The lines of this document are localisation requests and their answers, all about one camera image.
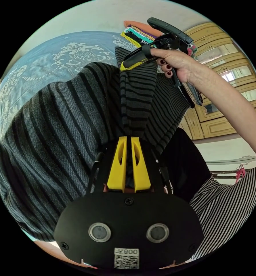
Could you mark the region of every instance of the wooden cabinet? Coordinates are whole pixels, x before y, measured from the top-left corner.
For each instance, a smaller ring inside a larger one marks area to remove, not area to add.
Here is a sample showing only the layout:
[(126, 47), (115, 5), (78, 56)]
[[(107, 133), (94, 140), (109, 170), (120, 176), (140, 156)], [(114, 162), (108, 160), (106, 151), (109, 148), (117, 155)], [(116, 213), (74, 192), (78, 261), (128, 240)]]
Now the wooden cabinet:
[(192, 140), (203, 139), (203, 131), (195, 109), (189, 109), (185, 114), (185, 119), (191, 133)]
[[(195, 26), (185, 33), (193, 38), (198, 48), (198, 61), (228, 81), (256, 110), (256, 73), (231, 37), (212, 22)], [(203, 106), (189, 109), (180, 124), (188, 136), (196, 140), (235, 133), (214, 104), (204, 95), (202, 98)]]
[[(256, 82), (238, 86), (236, 89), (256, 108)], [(203, 101), (203, 106), (195, 106), (200, 122), (223, 117), (223, 114), (209, 99), (205, 98)]]
[(193, 40), (197, 48), (214, 40), (229, 38), (215, 23), (209, 22), (195, 26), (185, 31)]
[(204, 138), (236, 133), (235, 129), (231, 126), (225, 117), (202, 122), (201, 127), (204, 133)]
[(256, 73), (246, 58), (227, 62), (213, 70), (233, 87), (256, 81)]
[(179, 127), (182, 128), (186, 132), (186, 134), (189, 136), (189, 138), (191, 140), (193, 139), (185, 117), (183, 117), (181, 123), (179, 124)]
[(230, 61), (246, 58), (230, 38), (207, 43), (198, 48), (196, 56), (200, 63), (211, 69)]

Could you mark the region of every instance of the blue bedspread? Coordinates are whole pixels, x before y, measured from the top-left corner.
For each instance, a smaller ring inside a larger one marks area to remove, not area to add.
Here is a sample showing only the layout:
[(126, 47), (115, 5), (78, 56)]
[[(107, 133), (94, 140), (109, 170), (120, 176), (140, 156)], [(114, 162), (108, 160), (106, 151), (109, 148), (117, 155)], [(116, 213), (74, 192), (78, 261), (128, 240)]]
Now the blue bedspread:
[(136, 47), (112, 32), (76, 32), (53, 38), (21, 57), (0, 85), (0, 139), (16, 112), (41, 88), (72, 79), (90, 62), (116, 65), (114, 48)]

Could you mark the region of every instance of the black trousers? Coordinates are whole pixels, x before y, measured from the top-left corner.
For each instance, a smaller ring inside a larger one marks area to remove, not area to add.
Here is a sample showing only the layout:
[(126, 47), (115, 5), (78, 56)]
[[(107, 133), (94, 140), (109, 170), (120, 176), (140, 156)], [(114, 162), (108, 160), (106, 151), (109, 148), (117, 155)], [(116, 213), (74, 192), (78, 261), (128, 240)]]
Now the black trousers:
[(161, 157), (168, 167), (173, 194), (189, 203), (211, 176), (201, 153), (178, 127)]

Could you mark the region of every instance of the qr code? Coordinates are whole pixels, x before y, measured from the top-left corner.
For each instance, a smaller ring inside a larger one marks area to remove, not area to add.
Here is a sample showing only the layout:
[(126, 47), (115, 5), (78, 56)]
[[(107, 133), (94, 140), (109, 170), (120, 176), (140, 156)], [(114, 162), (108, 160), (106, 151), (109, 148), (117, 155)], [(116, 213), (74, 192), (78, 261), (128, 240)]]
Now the qr code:
[(114, 267), (120, 269), (139, 269), (139, 256), (115, 255)]

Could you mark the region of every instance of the white wall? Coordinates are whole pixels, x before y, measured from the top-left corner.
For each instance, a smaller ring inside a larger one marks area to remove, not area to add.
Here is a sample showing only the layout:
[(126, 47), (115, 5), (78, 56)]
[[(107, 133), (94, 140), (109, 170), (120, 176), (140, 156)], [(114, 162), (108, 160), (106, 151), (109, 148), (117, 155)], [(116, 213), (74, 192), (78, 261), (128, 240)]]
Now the white wall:
[(203, 15), (166, 0), (95, 0), (86, 2), (59, 14), (32, 34), (14, 55), (3, 77), (20, 57), (49, 39), (80, 31), (121, 33), (124, 30), (124, 20), (147, 23), (149, 17), (166, 21), (182, 31), (201, 23), (210, 22)]
[[(196, 144), (196, 147), (202, 154), (206, 162), (225, 160), (236, 160), (246, 156), (255, 157), (255, 152), (249, 144), (242, 138), (236, 138), (226, 141), (217, 141), (211, 143)], [(233, 164), (208, 164), (210, 171), (237, 170), (243, 164), (245, 169), (256, 167), (256, 161), (246, 162), (238, 161)], [(218, 174), (219, 176), (234, 176), (235, 174)], [(233, 185), (235, 179), (216, 179), (219, 183)]]

